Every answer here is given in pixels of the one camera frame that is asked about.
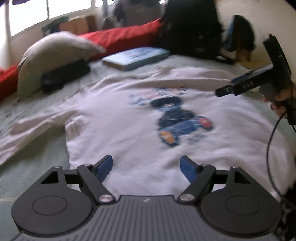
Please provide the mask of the person's right hand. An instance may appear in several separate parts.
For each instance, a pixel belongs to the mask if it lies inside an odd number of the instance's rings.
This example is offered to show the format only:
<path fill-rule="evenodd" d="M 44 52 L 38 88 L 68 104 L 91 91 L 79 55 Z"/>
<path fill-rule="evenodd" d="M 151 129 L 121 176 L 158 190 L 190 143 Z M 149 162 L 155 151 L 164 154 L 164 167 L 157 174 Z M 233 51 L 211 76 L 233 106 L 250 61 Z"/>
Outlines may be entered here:
<path fill-rule="evenodd" d="M 280 104 L 280 102 L 291 99 L 291 97 L 295 98 L 295 83 L 293 83 L 291 87 L 281 90 L 281 92 L 275 97 L 275 102 L 270 103 L 270 109 L 278 117 L 281 117 L 285 113 L 286 108 Z"/>

